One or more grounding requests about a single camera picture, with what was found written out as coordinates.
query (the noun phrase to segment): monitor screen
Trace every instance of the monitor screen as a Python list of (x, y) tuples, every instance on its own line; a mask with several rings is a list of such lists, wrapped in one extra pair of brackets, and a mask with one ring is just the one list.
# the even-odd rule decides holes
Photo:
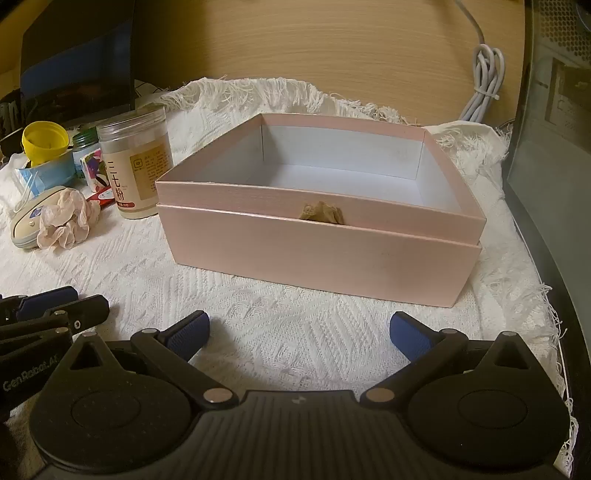
[(25, 124), (65, 127), (133, 108), (134, 0), (53, 0), (22, 39)]

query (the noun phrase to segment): pink box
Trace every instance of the pink box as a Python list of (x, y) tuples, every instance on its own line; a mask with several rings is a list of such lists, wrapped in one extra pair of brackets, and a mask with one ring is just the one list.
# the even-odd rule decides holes
[[(422, 128), (262, 114), (156, 182), (177, 263), (384, 300), (450, 307), (486, 219)], [(306, 203), (346, 225), (299, 220)]]

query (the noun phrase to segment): blue gripper pad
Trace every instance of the blue gripper pad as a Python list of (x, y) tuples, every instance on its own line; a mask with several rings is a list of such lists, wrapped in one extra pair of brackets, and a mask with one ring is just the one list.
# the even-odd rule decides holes
[(22, 300), (17, 311), (17, 320), (37, 319), (43, 316), (46, 310), (59, 307), (78, 300), (78, 292), (74, 287), (62, 287), (55, 290), (45, 291)]
[(390, 340), (411, 362), (433, 348), (440, 336), (404, 312), (396, 312), (390, 319)]
[(161, 332), (158, 340), (188, 362), (209, 340), (209, 316), (202, 310), (193, 312)]

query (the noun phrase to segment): green jar lid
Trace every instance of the green jar lid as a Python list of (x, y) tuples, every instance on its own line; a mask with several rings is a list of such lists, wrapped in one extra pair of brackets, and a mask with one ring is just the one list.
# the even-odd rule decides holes
[(96, 133), (96, 127), (89, 128), (88, 130), (84, 130), (79, 134), (74, 135), (72, 138), (72, 143), (74, 148), (72, 149), (74, 152), (79, 150), (84, 150), (86, 147), (90, 147), (99, 142), (99, 136)]

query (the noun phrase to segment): metal frame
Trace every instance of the metal frame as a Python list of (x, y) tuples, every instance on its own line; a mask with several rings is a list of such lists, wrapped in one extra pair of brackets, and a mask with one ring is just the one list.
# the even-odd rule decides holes
[(525, 51), (521, 93), (517, 115), (507, 157), (503, 163), (502, 178), (505, 201), (517, 225), (543, 283), (552, 286), (548, 300), (561, 320), (563, 337), (560, 339), (560, 353), (563, 360), (567, 391), (573, 399), (573, 416), (579, 422), (579, 432), (574, 446), (574, 461), (571, 478), (587, 480), (591, 478), (591, 362), (579, 318), (574, 309), (569, 292), (558, 267), (554, 262), (535, 223), (509, 185), (507, 178), (521, 136), (525, 118), (525, 103), (532, 68), (532, 38), (534, 10), (532, 0), (525, 0)]

